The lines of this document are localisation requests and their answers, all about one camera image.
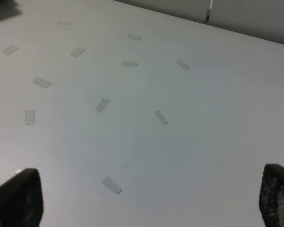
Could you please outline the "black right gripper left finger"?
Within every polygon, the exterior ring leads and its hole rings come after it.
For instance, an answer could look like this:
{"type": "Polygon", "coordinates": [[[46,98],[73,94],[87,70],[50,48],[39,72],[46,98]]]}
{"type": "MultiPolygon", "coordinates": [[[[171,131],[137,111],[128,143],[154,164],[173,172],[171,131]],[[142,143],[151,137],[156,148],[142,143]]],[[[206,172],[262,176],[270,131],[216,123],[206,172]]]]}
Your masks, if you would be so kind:
{"type": "Polygon", "coordinates": [[[43,216],[39,171],[26,168],[0,186],[0,227],[38,227],[43,216]]]}

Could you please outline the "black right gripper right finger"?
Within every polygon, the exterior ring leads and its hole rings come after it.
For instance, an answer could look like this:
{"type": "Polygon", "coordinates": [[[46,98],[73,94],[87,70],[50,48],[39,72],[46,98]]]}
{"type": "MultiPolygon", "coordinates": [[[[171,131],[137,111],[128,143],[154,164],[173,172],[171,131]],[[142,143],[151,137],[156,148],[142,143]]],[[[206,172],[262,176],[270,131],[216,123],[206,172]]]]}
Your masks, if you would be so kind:
{"type": "Polygon", "coordinates": [[[284,227],[284,167],[279,164],[264,167],[259,210],[266,227],[284,227]]]}

